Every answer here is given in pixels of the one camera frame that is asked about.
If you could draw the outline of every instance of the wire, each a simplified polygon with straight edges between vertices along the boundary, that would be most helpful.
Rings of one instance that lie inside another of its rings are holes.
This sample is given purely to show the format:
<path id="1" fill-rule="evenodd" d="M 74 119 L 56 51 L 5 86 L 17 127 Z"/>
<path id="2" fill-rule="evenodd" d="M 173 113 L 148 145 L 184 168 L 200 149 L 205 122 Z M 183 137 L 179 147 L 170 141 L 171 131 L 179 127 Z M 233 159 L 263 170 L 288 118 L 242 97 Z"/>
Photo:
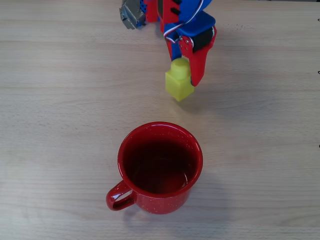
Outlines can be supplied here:
<path id="1" fill-rule="evenodd" d="M 203 4 L 204 4 L 204 0 L 201 0 L 200 3 L 199 3 L 198 8 L 197 8 L 197 9 L 195 10 L 195 12 L 192 14 L 192 16 L 189 18 L 189 20 L 186 21 L 186 22 L 180 23 L 180 24 L 178 24 L 177 26 L 174 26 L 174 27 L 170 28 L 169 30 L 167 30 L 167 31 L 163 34 L 164 38 L 167 39 L 167 40 L 169 40 L 171 43 L 175 44 L 175 43 L 178 41 L 178 39 L 173 40 L 172 38 L 168 37 L 168 35 L 171 34 L 171 33 L 173 33 L 174 31 L 176 31 L 178 28 L 181 28 L 183 25 L 190 23 L 190 22 L 195 18 L 195 16 L 198 14 L 198 12 L 200 11 L 200 9 L 201 9 L 201 7 L 202 7 Z"/>

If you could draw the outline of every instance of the wood grain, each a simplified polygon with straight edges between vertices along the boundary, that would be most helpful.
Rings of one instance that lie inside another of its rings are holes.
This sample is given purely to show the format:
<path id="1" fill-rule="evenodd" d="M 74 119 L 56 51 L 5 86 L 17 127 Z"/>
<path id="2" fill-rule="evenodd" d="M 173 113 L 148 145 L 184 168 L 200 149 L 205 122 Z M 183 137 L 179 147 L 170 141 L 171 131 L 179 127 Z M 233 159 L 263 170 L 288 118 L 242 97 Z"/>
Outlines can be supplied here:
<path id="1" fill-rule="evenodd" d="M 1 240 L 318 240 L 320 4 L 216 0 L 218 36 L 176 103 L 159 25 L 120 0 L 0 0 Z M 204 153 L 185 206 L 107 209 L 135 127 L 185 127 Z"/>

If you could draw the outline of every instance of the yellow toy brick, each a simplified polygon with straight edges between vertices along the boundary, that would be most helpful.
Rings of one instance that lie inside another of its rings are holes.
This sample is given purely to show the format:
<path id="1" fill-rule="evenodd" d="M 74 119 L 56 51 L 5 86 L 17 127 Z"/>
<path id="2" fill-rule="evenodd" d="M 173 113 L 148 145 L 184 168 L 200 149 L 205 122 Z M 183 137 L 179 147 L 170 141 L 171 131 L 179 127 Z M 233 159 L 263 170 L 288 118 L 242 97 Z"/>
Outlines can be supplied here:
<path id="1" fill-rule="evenodd" d="M 171 63 L 171 70 L 165 73 L 165 90 L 178 102 L 195 91 L 191 84 L 190 64 L 185 58 L 177 58 Z"/>

